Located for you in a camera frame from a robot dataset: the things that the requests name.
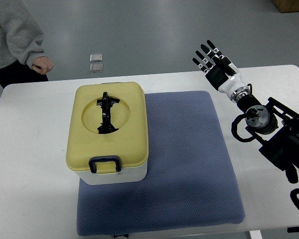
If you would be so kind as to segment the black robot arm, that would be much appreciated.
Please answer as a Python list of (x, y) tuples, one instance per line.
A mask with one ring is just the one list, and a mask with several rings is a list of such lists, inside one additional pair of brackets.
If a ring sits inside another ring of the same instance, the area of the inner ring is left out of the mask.
[(252, 85), (232, 61), (210, 40), (200, 45), (192, 61), (204, 73), (211, 86), (227, 95), (242, 111), (231, 124), (231, 133), (240, 142), (257, 140), (259, 152), (285, 172), (296, 184), (299, 170), (299, 114), (270, 97), (263, 105), (253, 94)]

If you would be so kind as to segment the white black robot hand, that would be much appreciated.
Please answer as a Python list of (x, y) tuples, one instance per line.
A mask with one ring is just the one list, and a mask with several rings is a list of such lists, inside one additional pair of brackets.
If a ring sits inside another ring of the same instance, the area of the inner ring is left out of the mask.
[(243, 96), (250, 93), (249, 87), (242, 81), (241, 72), (228, 57), (224, 57), (213, 42), (207, 40), (207, 44), (210, 48), (204, 44), (201, 44), (200, 47), (209, 60), (196, 50), (196, 55), (204, 65), (196, 58), (192, 58), (192, 61), (205, 74), (213, 88), (225, 93), (232, 102), (238, 102)]

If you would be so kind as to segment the person's hand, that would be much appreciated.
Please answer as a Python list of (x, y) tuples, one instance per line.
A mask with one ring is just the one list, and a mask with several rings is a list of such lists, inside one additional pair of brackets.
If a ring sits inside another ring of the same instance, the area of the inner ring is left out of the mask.
[(45, 56), (37, 57), (33, 61), (32, 70), (37, 72), (40, 75), (46, 75), (54, 67), (54, 63)]

